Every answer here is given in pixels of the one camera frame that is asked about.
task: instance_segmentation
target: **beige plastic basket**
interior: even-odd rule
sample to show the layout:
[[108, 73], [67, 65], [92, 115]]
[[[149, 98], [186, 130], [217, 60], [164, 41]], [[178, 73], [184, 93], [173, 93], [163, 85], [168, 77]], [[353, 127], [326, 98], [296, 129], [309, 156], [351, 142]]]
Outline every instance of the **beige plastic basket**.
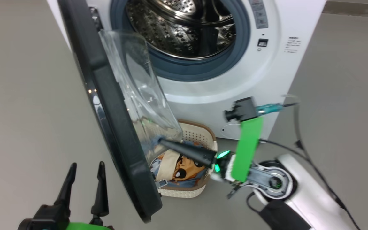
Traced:
[[[203, 147], [217, 151], [217, 140], [214, 133], [205, 125], [195, 122], [178, 120], [183, 130], [183, 139], [192, 142], [198, 142]], [[176, 188], [164, 186], [159, 189], [163, 196], [171, 196], [178, 198], [194, 198], [203, 192], [206, 183], [208, 182], [212, 169], [208, 169], [203, 178], [200, 179], [198, 185], [192, 188]]]

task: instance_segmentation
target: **cartoon character face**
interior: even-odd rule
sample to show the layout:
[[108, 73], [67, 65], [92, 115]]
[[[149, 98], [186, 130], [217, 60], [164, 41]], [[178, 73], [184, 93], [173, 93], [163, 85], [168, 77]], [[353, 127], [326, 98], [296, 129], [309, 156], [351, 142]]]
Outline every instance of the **cartoon character face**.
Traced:
[[175, 166], [173, 179], [176, 181], [183, 181], [194, 178], [199, 172], [205, 169], [205, 166], [201, 165], [194, 160], [180, 155]]

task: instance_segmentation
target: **washing machine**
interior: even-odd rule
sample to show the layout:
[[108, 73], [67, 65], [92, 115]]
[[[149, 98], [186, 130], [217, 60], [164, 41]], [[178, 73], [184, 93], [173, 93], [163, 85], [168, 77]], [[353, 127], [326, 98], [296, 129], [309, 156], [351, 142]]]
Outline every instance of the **washing machine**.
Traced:
[[[98, 30], [140, 33], [178, 119], [238, 139], [223, 111], [283, 102], [326, 0], [87, 0]], [[67, 39], [56, 0], [48, 0]], [[267, 138], [277, 114], [266, 115]]]

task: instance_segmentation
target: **gray rubber seal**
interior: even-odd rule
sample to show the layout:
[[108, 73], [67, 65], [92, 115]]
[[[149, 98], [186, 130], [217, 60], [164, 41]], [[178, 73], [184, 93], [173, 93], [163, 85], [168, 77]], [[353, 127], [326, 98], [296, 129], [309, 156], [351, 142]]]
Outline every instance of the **gray rubber seal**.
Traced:
[[[236, 25], [235, 42], [223, 52], [203, 60], [182, 60], [162, 54], [149, 47], [150, 59], [160, 77], [176, 81], [204, 81], [231, 69], [244, 55], [251, 34], [250, 19], [241, 0], [221, 0], [232, 13]], [[113, 29], [133, 30], [125, 11], [127, 0], [111, 3]]]

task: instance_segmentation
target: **stainless steel drum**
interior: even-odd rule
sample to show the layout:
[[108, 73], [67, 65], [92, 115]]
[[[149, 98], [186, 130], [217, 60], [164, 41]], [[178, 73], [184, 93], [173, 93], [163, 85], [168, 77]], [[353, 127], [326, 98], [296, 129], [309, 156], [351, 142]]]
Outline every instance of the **stainless steel drum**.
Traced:
[[204, 59], [235, 41], [235, 25], [219, 0], [129, 0], [127, 15], [154, 49], [182, 59]]

